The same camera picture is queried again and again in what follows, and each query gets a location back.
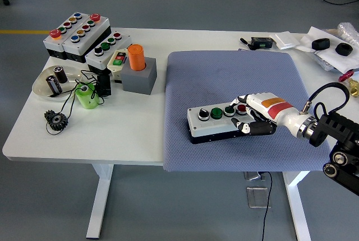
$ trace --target gray floor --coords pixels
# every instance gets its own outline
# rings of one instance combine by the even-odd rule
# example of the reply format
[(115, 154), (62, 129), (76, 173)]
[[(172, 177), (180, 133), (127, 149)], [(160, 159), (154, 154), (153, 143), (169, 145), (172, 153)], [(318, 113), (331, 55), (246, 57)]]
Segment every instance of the gray floor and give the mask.
[[(358, 3), (321, 0), (9, 0), (0, 30), (51, 30), (74, 12), (113, 27), (290, 31), (359, 30)], [(354, 0), (329, 0), (343, 3)], [(0, 144), (6, 141), (47, 58), (44, 35), (0, 34)], [(283, 181), (273, 173), (265, 240), (296, 240)], [(98, 177), (91, 165), (12, 162), (0, 155), (0, 240), (84, 240)], [(253, 186), (269, 186), (269, 181)], [(167, 173), (116, 166), (101, 240), (260, 240), (264, 210), (248, 207), (242, 173)], [(322, 172), (299, 189), (310, 234), (357, 240), (359, 198)]]

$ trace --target metal gear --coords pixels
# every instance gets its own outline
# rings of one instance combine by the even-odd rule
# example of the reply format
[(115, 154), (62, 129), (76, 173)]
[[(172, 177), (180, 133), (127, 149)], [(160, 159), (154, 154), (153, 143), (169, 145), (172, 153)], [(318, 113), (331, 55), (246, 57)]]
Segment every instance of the metal gear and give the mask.
[(68, 124), (68, 120), (64, 114), (57, 113), (51, 117), (51, 119), (48, 123), (52, 130), (62, 131)]
[(44, 114), (45, 119), (47, 120), (47, 122), (50, 122), (51, 119), (52, 119), (52, 117), (55, 116), (55, 115), (56, 115), (56, 113), (55, 113), (54, 110), (47, 110), (47, 111), (45, 112), (45, 114)]

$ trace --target gray fabric pad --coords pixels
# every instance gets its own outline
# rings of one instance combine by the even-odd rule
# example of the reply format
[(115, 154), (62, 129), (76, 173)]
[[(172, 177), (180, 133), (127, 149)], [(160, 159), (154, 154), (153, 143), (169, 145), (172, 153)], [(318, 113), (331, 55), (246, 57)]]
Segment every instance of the gray fabric pad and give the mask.
[(187, 109), (272, 92), (302, 109), (308, 99), (297, 68), (286, 53), (191, 51), (168, 56), (165, 86), (164, 164), (167, 171), (321, 170), (329, 160), (325, 141), (314, 148), (286, 127), (271, 136), (190, 142)]

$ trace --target orange cylinder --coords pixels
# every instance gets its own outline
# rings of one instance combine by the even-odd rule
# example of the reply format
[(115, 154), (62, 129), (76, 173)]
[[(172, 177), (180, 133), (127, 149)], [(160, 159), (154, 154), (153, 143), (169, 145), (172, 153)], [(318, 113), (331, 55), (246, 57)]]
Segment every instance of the orange cylinder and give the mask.
[(134, 71), (141, 71), (145, 69), (146, 64), (143, 47), (141, 45), (134, 44), (129, 46), (127, 50), (131, 69)]

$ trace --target gray block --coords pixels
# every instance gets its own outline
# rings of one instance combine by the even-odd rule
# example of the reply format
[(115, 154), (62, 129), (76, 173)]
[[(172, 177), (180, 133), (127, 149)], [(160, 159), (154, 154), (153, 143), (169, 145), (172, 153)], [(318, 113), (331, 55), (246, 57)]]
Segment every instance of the gray block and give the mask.
[(134, 71), (127, 62), (121, 70), (121, 79), (124, 91), (136, 92), (138, 94), (148, 94), (157, 78), (156, 59), (145, 57), (146, 67), (141, 71)]

